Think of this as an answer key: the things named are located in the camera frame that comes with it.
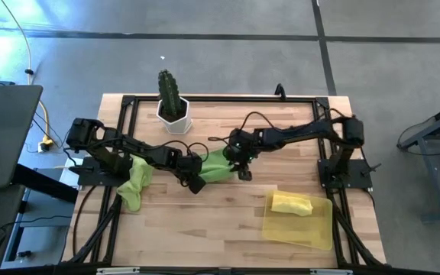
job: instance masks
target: yellow plastic tray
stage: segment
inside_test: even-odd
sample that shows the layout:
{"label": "yellow plastic tray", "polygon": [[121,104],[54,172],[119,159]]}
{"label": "yellow plastic tray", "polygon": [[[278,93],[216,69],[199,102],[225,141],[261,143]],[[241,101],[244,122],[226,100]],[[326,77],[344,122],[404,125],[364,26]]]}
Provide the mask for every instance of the yellow plastic tray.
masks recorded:
{"label": "yellow plastic tray", "polygon": [[[311,215],[272,212],[273,195],[309,199]],[[263,237],[271,241],[304,245],[322,250],[332,249],[332,202],[329,199],[282,191],[269,191],[264,206]]]}

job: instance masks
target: white hexagonal pot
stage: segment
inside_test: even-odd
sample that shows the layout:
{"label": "white hexagonal pot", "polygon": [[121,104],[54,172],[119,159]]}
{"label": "white hexagonal pot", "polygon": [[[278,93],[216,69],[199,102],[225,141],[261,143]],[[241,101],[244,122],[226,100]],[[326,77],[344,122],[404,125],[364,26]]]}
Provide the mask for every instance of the white hexagonal pot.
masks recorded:
{"label": "white hexagonal pot", "polygon": [[180,97],[186,103],[186,115],[175,122],[168,122],[164,118],[159,115],[160,107],[162,106],[162,100],[157,104],[157,113],[156,116],[166,125],[166,129],[170,134],[185,134],[193,124],[193,120],[191,120],[191,114],[189,112],[189,101]]}

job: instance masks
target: gray floor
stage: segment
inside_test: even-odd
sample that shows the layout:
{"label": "gray floor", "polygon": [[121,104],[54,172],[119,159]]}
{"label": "gray floor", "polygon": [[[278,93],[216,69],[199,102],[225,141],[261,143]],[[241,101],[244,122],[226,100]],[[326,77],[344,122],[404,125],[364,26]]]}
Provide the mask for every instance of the gray floor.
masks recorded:
{"label": "gray floor", "polygon": [[[440,0],[319,0],[327,35],[440,37]],[[309,0],[9,1],[24,28],[183,34],[316,34]],[[0,3],[0,28],[14,23]],[[94,118],[104,92],[156,92],[167,68],[182,92],[327,95],[318,42],[31,38],[35,84],[63,138],[75,117]],[[440,222],[420,157],[395,148],[400,132],[440,110],[440,44],[328,43],[338,95],[366,127],[366,155],[383,166],[374,196],[389,264],[440,271]],[[18,34],[0,37],[0,79],[25,83]],[[35,150],[42,134],[31,129]],[[62,165],[62,154],[32,154],[29,167]]]}

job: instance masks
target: wooden tabletop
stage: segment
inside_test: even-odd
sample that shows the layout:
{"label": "wooden tabletop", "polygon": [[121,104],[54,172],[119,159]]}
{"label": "wooden tabletop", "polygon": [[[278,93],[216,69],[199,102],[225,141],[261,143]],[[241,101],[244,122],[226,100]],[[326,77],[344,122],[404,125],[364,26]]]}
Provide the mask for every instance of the wooden tabletop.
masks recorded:
{"label": "wooden tabletop", "polygon": [[[99,119],[116,127],[123,94],[104,94]],[[351,115],[348,97],[329,97],[330,106]],[[156,102],[141,102],[134,138],[149,144],[181,140],[202,142],[210,150],[225,144],[207,137],[226,137],[239,127],[251,111],[265,114],[279,128],[309,123],[312,107],[305,103],[190,102],[192,128],[185,135],[168,134],[156,118]],[[129,119],[124,129],[128,129]],[[252,115],[245,130],[268,127]],[[205,149],[192,148],[204,153]],[[354,152],[353,158],[361,157]],[[154,171],[152,183],[142,195],[139,212],[122,208],[113,265],[175,267],[337,267],[335,252],[294,244],[267,241],[261,237],[265,195],[268,190],[303,193],[325,198],[319,185],[316,162],[319,149],[315,140],[289,144],[282,150],[260,154],[250,165],[253,180],[238,179],[208,184],[197,194],[183,188],[170,173]],[[74,216],[88,189],[79,192]],[[78,249],[96,227],[104,188],[97,187],[86,202],[77,228]],[[349,189],[348,202],[354,230],[373,255],[385,262],[380,233],[370,197]],[[63,260],[72,257],[73,228],[67,236]],[[105,231],[100,259],[105,253]],[[341,234],[349,260],[347,238]]]}

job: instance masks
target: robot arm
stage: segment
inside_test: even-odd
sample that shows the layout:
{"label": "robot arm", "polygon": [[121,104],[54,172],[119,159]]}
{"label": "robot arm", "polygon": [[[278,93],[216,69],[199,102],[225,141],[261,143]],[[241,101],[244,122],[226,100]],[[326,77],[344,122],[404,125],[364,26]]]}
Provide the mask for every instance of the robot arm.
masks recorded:
{"label": "robot arm", "polygon": [[[97,138],[97,131],[103,130],[101,139]],[[118,151],[143,158],[149,165],[169,171],[181,182],[188,186],[193,193],[198,193],[205,185],[199,177],[202,169],[202,159],[198,154],[190,152],[183,156],[183,152],[174,147],[150,146],[142,141],[135,140],[114,128],[108,128],[95,119],[76,118],[69,131],[66,143],[71,150],[79,153],[87,151],[100,164],[103,172],[114,176],[127,178],[133,160],[121,156]]]}
{"label": "robot arm", "polygon": [[[333,125],[337,123],[342,124],[342,137],[334,131]],[[343,172],[347,169],[347,164],[340,160],[348,160],[352,151],[364,144],[363,123],[355,117],[339,117],[287,129],[255,128],[253,133],[236,128],[229,135],[224,155],[230,164],[234,165],[232,171],[238,171],[240,180],[252,180],[248,164],[257,158],[259,153],[272,152],[287,144],[314,138],[325,138],[339,146],[338,153],[331,157],[335,163],[332,169]]]}

